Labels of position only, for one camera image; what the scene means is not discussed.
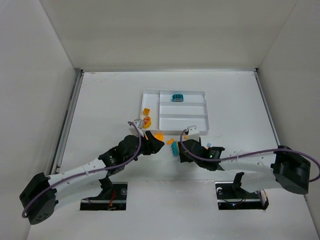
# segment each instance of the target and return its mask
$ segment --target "orange object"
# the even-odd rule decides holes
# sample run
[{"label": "orange object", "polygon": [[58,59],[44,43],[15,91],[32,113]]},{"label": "orange object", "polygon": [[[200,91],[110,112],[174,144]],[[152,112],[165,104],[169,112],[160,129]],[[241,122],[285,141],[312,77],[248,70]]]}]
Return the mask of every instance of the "orange object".
[{"label": "orange object", "polygon": [[164,135],[162,133],[156,133],[154,137],[160,141],[164,141]]},{"label": "orange object", "polygon": [[173,144],[174,141],[175,141],[175,140],[174,140],[173,138],[171,138],[169,141],[166,142],[166,144]]},{"label": "orange object", "polygon": [[149,114],[150,114],[150,109],[149,109],[149,108],[145,108],[145,109],[143,110],[143,115],[149,116]]},{"label": "orange object", "polygon": [[144,129],[147,129],[151,126],[151,117],[149,116],[146,116],[144,119],[143,119],[143,126],[142,128]]}]

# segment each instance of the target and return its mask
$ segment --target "white wall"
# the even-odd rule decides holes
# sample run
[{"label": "white wall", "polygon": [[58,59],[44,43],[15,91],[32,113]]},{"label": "white wall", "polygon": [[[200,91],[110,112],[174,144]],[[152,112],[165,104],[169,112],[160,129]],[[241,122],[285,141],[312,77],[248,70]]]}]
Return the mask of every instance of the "white wall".
[{"label": "white wall", "polygon": [[27,237],[19,195],[45,171],[75,72],[39,0],[0,0],[0,239]]},{"label": "white wall", "polygon": [[[258,74],[281,143],[320,160],[319,0],[298,1]],[[318,232],[319,189],[320,181],[311,183],[307,195]]]},{"label": "white wall", "polygon": [[297,0],[41,0],[76,68],[257,68]]}]

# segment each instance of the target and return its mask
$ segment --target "blue object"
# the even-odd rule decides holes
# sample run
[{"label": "blue object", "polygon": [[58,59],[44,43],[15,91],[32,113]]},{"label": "blue object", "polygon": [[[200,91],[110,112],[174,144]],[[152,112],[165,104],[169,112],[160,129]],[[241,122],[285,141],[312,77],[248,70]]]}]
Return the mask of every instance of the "blue object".
[{"label": "blue object", "polygon": [[177,143],[177,141],[174,141],[174,142],[171,144],[171,148],[172,148],[173,156],[178,157],[178,156],[179,156],[179,149],[178,149],[178,143]]},{"label": "blue object", "polygon": [[172,95],[172,102],[183,102],[184,96],[182,94],[173,94]]}]

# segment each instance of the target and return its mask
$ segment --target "white table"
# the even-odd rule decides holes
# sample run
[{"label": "white table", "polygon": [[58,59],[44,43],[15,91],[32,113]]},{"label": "white table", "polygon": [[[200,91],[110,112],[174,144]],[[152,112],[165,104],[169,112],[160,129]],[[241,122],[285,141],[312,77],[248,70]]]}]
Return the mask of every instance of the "white table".
[{"label": "white table", "polygon": [[[60,171],[130,134],[127,121],[139,117],[144,89],[205,91],[210,131],[201,139],[225,147],[222,157],[277,147],[253,71],[86,72]],[[178,139],[165,140],[171,137]],[[218,210],[214,181],[232,181],[235,173],[179,163],[165,145],[110,178],[128,181],[126,211],[80,212],[76,202],[32,226],[29,239],[318,239],[304,197],[283,189],[267,190],[266,211]]]}]

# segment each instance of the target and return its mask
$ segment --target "purple cable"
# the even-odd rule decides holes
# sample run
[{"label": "purple cable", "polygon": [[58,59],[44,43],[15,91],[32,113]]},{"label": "purple cable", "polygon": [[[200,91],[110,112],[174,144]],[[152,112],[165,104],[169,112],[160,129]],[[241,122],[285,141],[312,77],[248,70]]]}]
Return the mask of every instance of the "purple cable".
[{"label": "purple cable", "polygon": [[130,163],[132,160],[135,159],[135,157],[138,155],[140,148],[141,148],[141,136],[140,136],[140,132],[138,130],[138,128],[136,127],[136,125],[133,124],[133,122],[128,121],[129,125],[132,125],[134,127],[134,129],[136,130],[137,134],[138,134],[138,139],[139,139],[139,144],[138,144],[138,148],[136,149],[135,153],[132,155],[132,157],[130,157],[130,159],[128,159],[127,161],[115,165],[115,166],[108,166],[108,167],[103,167],[103,168],[98,168],[95,170],[90,170],[88,172],[81,172],[81,173],[77,173],[71,176],[68,176],[66,178],[61,179],[60,181],[57,181],[56,183],[52,184],[51,186],[48,186],[46,189],[44,189],[42,192],[40,192],[37,196],[35,196],[23,209],[22,211],[22,217],[24,219],[26,219],[28,216],[26,215],[26,212],[29,210],[29,208],[32,206],[32,204],[34,204],[35,201],[37,201],[45,192],[49,191],[50,189],[53,189],[54,187],[70,180],[70,179],[74,179],[83,175],[87,175],[87,174],[94,174],[96,172],[101,172],[101,171],[107,171],[107,170],[111,170],[111,169],[117,169],[117,168],[121,168],[125,165],[127,165],[128,163]]},{"label": "purple cable", "polygon": [[185,132],[187,132],[188,130],[183,130],[183,132],[180,135],[180,144],[182,146],[182,148],[185,150],[185,152],[187,152],[190,156],[194,157],[195,159],[201,160],[201,161],[207,161],[207,162],[220,162],[220,161],[226,161],[226,160],[231,160],[231,159],[237,159],[237,158],[244,158],[244,157],[248,157],[248,156],[252,156],[252,155],[258,155],[258,154],[265,154],[265,153],[273,153],[273,152],[284,152],[284,153],[293,153],[293,154],[298,154],[300,156],[303,156],[309,160],[311,160],[312,162],[314,162],[316,164],[316,166],[319,169],[319,174],[318,176],[316,176],[313,179],[309,180],[309,183],[317,181],[318,179],[320,179],[320,163],[315,160],[312,156],[309,156],[308,154],[305,154],[301,151],[295,151],[295,150],[291,150],[291,149],[281,149],[281,148],[274,148],[274,149],[266,149],[266,150],[260,150],[260,151],[254,151],[254,152],[249,152],[249,153],[244,153],[241,155],[237,155],[237,156],[229,156],[229,157],[225,157],[225,158],[220,158],[220,159],[209,159],[209,158],[203,158],[200,156],[197,156],[195,154],[193,154],[192,152],[190,152],[186,146],[183,144],[182,141],[182,137],[184,135]]}]

